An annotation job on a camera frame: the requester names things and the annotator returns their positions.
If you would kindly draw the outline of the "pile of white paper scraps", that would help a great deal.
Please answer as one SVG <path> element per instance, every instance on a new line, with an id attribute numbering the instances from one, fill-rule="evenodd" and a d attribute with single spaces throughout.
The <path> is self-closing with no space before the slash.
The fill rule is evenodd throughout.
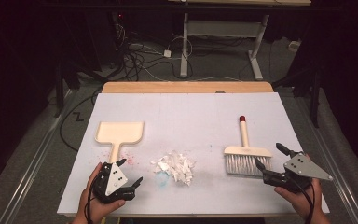
<path id="1" fill-rule="evenodd" d="M 186 154 L 172 151 L 166 153 L 156 161 L 151 161 L 154 166 L 154 173 L 163 173 L 173 178 L 175 182 L 181 182 L 190 186 L 194 177 L 193 169 L 196 162 Z"/>

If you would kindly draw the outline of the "metal floor rail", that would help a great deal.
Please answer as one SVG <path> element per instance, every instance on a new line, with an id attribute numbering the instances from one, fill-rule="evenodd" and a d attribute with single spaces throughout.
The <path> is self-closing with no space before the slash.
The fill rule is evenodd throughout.
<path id="1" fill-rule="evenodd" d="M 342 132 L 306 125 L 299 138 L 306 152 L 333 177 L 324 181 L 324 197 L 335 224 L 358 224 L 358 158 Z"/>
<path id="2" fill-rule="evenodd" d="M 39 169 L 44 161 L 51 139 L 54 137 L 59 124 L 62 122 L 63 113 L 67 110 L 68 106 L 65 105 L 60 113 L 53 117 L 51 120 L 46 133 L 44 134 L 40 145 L 37 148 L 34 157 L 30 161 L 24 175 L 21 178 L 21 182 L 16 187 L 3 215 L 0 217 L 0 224 L 12 224 L 16 215 L 18 214 L 21 205 L 34 183 L 34 179 L 37 176 Z"/>

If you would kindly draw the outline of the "white foam board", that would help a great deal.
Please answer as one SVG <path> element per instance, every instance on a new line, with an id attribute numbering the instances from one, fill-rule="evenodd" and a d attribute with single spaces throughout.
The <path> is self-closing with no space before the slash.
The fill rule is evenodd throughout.
<path id="1" fill-rule="evenodd" d="M 62 200 L 61 215 L 72 216 L 81 191 L 98 162 L 107 161 L 109 146 L 95 140 L 102 121 L 142 121 L 142 140 L 120 151 L 121 169 L 130 182 L 143 177 L 132 201 L 118 217 L 291 216 L 294 210 L 271 186 L 256 178 L 228 175 L 224 149 L 241 144 L 239 118 L 245 116 L 249 142 L 268 149 L 273 170 L 288 160 L 276 149 L 294 151 L 299 144 L 278 93 L 114 94 L 97 97 Z M 151 161 L 177 151 L 196 162 L 190 186 L 154 173 Z"/>

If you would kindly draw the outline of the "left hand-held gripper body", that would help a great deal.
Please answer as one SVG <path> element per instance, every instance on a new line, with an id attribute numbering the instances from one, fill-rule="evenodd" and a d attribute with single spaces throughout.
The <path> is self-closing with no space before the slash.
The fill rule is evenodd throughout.
<path id="1" fill-rule="evenodd" d="M 128 178 L 116 163 L 105 162 L 91 183 L 93 195 L 101 203 L 117 200 L 131 201 L 135 197 L 135 188 L 125 187 Z"/>

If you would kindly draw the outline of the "person's right hand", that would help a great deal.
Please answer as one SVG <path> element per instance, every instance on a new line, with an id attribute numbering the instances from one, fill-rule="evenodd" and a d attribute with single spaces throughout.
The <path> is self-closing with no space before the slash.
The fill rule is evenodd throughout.
<path id="1" fill-rule="evenodd" d="M 289 202 L 295 211 L 306 220 L 310 213 L 310 205 L 307 198 L 302 194 L 294 194 L 284 188 L 275 187 L 274 191 Z M 312 186 L 306 190 L 314 205 L 312 216 L 324 214 L 322 209 L 322 186 L 318 179 L 312 179 Z"/>

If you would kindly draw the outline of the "wooden table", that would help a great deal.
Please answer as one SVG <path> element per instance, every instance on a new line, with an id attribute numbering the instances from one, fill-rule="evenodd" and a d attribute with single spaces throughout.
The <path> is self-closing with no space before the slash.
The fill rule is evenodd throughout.
<path id="1" fill-rule="evenodd" d="M 107 82 L 102 93 L 260 93 L 273 92 L 267 82 L 234 81 L 145 81 Z"/>

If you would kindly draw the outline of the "cream plastic dustpan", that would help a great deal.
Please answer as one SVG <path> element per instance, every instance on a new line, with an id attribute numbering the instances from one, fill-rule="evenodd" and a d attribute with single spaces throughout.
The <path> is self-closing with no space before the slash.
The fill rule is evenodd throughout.
<path id="1" fill-rule="evenodd" d="M 95 140 L 100 144 L 110 144 L 109 162 L 117 161 L 123 145 L 138 143 L 143 137 L 144 123 L 141 122 L 100 122 Z"/>

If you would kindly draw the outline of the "person's left hand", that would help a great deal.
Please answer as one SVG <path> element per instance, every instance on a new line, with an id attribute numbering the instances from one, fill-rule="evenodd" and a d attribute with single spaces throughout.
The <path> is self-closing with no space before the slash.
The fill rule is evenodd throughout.
<path id="1" fill-rule="evenodd" d="M 94 168 L 93 172 L 91 173 L 87 185 L 81 193 L 76 217 L 84 217 L 87 220 L 89 219 L 96 220 L 97 218 L 99 219 L 99 218 L 106 217 L 112 212 L 118 210 L 126 203 L 124 200 L 118 200 L 110 204 L 104 204 L 104 203 L 100 203 L 96 199 L 88 202 L 89 194 L 92 193 L 92 190 L 90 189 L 91 183 L 93 179 L 96 177 L 96 175 L 99 173 L 101 168 L 102 168 L 102 164 L 99 162 L 97 166 Z"/>

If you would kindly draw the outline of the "white metal desk frame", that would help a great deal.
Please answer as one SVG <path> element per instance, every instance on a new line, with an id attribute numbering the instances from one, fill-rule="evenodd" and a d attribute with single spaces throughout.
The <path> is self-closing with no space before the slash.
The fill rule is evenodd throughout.
<path id="1" fill-rule="evenodd" d="M 229 5 L 230 7 L 265 7 L 266 9 L 273 7 L 309 7 L 311 0 L 169 0 L 170 2 L 178 2 L 185 7 L 217 5 Z M 269 14 L 263 14 L 260 21 L 228 21 L 218 19 L 214 16 L 212 19 L 190 19 L 187 12 L 184 13 L 184 24 L 181 56 L 180 77 L 189 77 L 190 62 L 188 60 L 192 44 L 188 40 L 189 36 L 216 36 L 216 37 L 240 37 L 253 38 L 254 48 L 247 52 L 248 61 L 253 69 L 256 80 L 262 80 L 263 76 L 257 61 L 257 54 L 261 46 L 264 33 L 269 22 Z"/>

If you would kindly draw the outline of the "cream brush with red tip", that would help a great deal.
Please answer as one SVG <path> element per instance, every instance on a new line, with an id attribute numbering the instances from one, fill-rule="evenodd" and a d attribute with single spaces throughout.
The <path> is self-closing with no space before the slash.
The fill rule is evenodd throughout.
<path id="1" fill-rule="evenodd" d="M 229 146 L 224 149 L 226 171 L 230 175 L 256 176 L 262 175 L 257 165 L 261 163 L 264 169 L 271 169 L 272 154 L 261 147 L 250 147 L 247 132 L 246 117 L 240 116 L 241 146 Z"/>

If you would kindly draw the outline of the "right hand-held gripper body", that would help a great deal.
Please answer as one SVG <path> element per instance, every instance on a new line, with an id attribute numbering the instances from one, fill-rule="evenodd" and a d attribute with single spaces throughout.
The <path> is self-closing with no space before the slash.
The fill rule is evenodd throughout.
<path id="1" fill-rule="evenodd" d="M 301 153 L 287 161 L 283 168 L 283 173 L 277 173 L 262 167 L 263 182 L 293 193 L 299 193 L 311 185 L 313 178 L 333 180 L 329 173 Z"/>

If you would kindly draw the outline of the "black metal stand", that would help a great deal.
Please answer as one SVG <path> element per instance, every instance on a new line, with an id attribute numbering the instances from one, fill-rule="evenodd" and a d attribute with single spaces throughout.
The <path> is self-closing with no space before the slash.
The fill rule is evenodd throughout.
<path id="1" fill-rule="evenodd" d="M 315 128 L 319 127 L 318 123 L 318 107 L 319 92 L 321 87 L 321 76 L 318 70 L 302 69 L 287 75 L 271 84 L 273 89 L 278 87 L 292 87 L 295 97 L 310 97 L 310 120 Z"/>

